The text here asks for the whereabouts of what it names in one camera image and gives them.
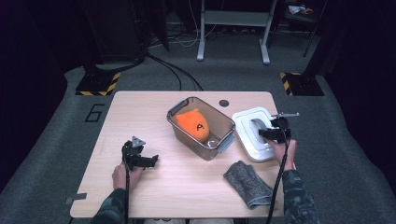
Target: orange cloth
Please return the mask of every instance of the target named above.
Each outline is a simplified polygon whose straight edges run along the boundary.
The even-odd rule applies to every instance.
[[[176,115],[176,122],[181,129],[201,143],[209,136],[209,126],[199,109]]]

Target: grey cloth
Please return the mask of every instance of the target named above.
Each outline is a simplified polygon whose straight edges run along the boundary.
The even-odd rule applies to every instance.
[[[273,190],[256,174],[252,165],[238,161],[223,176],[242,197],[249,209],[271,203]]]

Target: person's left hand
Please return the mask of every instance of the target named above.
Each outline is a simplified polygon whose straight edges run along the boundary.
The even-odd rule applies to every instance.
[[[136,187],[140,176],[143,173],[143,167],[137,167],[133,171],[129,171],[129,191],[132,191]],[[125,189],[126,187],[126,171],[125,164],[122,162],[120,165],[114,168],[113,172],[113,188],[114,189]]]

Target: yellow and black tape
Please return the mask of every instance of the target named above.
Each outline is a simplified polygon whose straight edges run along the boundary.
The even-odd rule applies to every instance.
[[[293,95],[293,92],[291,91],[290,84],[287,79],[287,75],[300,76],[301,73],[280,73],[280,78],[282,78],[283,87],[285,88],[286,94]]]
[[[114,89],[116,88],[116,84],[119,78],[120,78],[120,73],[114,75],[108,88],[104,91],[76,91],[76,95],[85,95],[85,96],[110,95],[111,92],[113,92]]]

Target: camouflage sleeve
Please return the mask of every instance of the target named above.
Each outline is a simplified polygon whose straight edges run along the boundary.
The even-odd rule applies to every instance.
[[[102,203],[91,224],[121,224],[125,206],[125,189],[115,189]]]
[[[285,193],[286,223],[320,223],[314,198],[305,188],[300,174],[296,170],[283,173],[283,192]]]

